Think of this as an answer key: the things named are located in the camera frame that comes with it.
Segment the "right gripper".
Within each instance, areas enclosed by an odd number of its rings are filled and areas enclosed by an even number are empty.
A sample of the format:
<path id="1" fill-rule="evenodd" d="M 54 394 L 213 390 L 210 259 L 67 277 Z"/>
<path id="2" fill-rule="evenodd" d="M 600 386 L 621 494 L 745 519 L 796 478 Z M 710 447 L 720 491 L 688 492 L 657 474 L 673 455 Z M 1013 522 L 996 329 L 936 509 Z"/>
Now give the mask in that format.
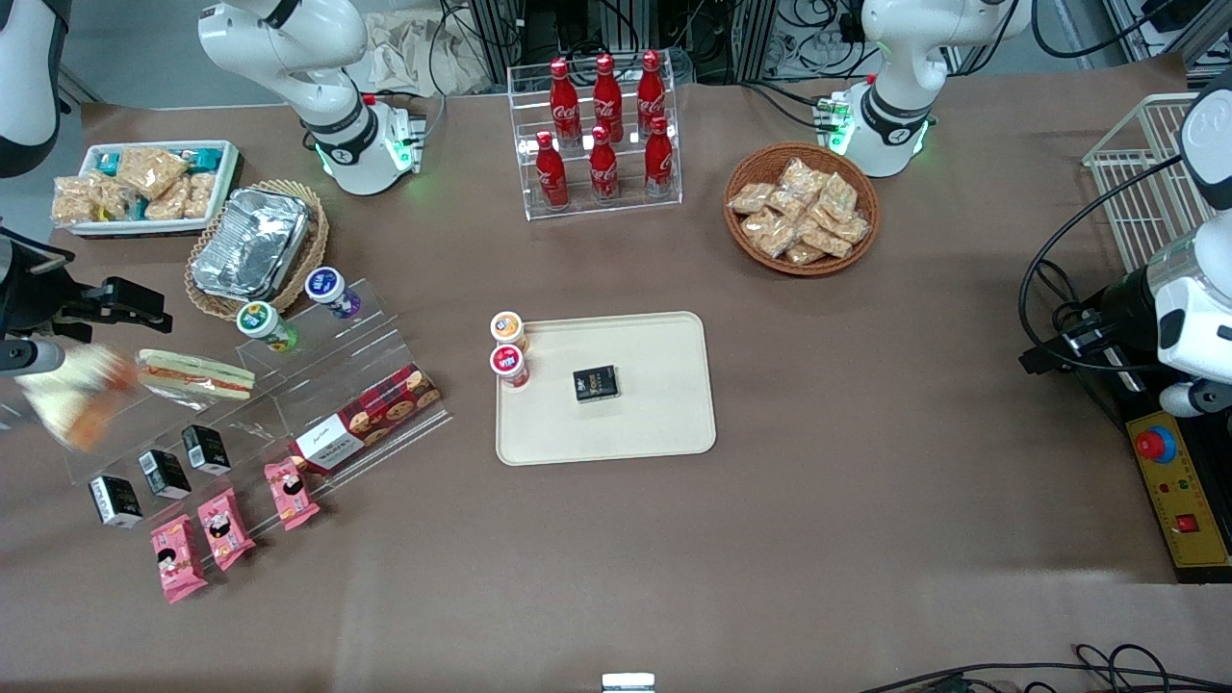
<path id="1" fill-rule="evenodd" d="M 2 253 L 2 334 L 57 335 L 92 343 L 92 324 L 128 323 L 161 334 L 172 332 L 166 298 L 122 277 L 106 277 L 97 289 L 76 282 L 65 268 L 39 253 Z M 59 312 L 59 321 L 52 321 Z"/>

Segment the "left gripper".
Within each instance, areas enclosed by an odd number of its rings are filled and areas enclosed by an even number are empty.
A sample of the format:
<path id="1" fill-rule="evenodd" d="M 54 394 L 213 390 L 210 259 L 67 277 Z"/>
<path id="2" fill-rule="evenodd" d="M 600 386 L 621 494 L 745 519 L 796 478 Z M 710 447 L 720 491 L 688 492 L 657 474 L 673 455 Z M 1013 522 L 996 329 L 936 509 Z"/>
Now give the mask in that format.
<path id="1" fill-rule="evenodd" d="M 1066 332 L 1019 355 L 1029 374 L 1156 372 L 1156 360 L 1122 342 L 1157 342 L 1165 367 L 1193 377 L 1231 381 L 1230 308 L 1194 277 L 1170 280 L 1151 293 L 1147 268 L 1110 284 L 1096 298 L 1104 332 Z"/>

